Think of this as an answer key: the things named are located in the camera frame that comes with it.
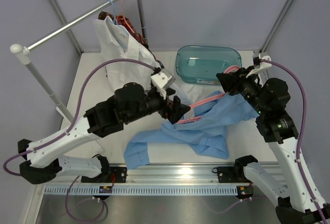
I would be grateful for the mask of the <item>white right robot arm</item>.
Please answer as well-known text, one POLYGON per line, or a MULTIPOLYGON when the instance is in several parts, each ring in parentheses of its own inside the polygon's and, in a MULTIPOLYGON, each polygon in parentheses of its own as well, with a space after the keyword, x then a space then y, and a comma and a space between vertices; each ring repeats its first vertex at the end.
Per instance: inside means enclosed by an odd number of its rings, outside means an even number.
POLYGON ((235 160, 234 177, 257 186, 275 206, 280 223, 325 223, 329 219, 329 203, 311 178, 298 148, 300 133, 285 110, 290 100, 288 86, 278 78, 261 85, 251 70, 218 73, 217 78, 225 93, 240 94, 257 112, 257 129, 275 155, 286 185, 267 173, 253 156, 235 160))

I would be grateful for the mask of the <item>pink plastic hanger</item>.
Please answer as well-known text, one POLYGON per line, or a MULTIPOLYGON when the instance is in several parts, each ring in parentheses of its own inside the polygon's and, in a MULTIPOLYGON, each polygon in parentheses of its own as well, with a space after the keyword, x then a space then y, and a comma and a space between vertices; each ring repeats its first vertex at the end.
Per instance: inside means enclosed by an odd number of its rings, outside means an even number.
MULTIPOLYGON (((225 74, 232 73, 232 72, 237 71, 238 69, 240 69, 240 67, 237 66, 237 65, 230 66, 229 68, 227 68, 224 71, 224 73, 225 74)), ((190 111, 188 113, 192 113, 194 108, 199 107, 199 106, 204 105, 204 104, 207 104, 211 101, 218 100, 218 99, 222 98, 224 95, 225 95, 225 93, 220 93, 220 94, 217 94, 217 95, 214 95, 214 96, 211 96, 211 97, 207 97, 207 98, 205 98, 203 100, 200 100, 200 101, 198 101, 194 104, 191 104, 190 105, 190 111)), ((202 117, 201 115, 200 116, 193 115, 191 117, 185 117, 184 119, 180 119, 177 123, 178 124, 191 123, 191 122, 198 121, 199 119, 201 119, 201 117, 202 117)))

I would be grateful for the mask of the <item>light blue shirt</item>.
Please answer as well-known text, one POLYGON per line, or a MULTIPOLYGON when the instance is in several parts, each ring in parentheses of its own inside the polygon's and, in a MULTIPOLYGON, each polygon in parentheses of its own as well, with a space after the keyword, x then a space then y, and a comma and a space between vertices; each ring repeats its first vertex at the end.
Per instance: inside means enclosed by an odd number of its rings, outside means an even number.
POLYGON ((124 151, 127 169, 150 163, 149 143, 185 144, 200 156, 228 159, 227 127, 259 116, 241 95, 229 94, 194 108, 193 113, 201 119, 185 124, 165 121, 159 129, 138 132, 124 151))

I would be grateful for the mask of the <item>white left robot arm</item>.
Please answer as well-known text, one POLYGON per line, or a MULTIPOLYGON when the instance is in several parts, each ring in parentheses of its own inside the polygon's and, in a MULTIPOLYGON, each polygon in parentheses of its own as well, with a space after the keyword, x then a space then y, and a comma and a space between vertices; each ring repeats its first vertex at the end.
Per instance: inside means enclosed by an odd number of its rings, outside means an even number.
POLYGON ((149 91, 137 83, 127 83, 113 96, 87 110, 71 126, 39 141, 27 139, 18 142, 25 161, 19 165, 20 176, 31 184, 52 181, 57 176, 80 176, 83 183, 109 182, 111 168, 108 159, 97 155, 93 158, 67 157, 65 154, 85 143, 96 141, 122 131, 128 125, 155 112, 170 123, 177 123, 190 107, 181 102, 173 89, 161 96, 156 87, 149 91))

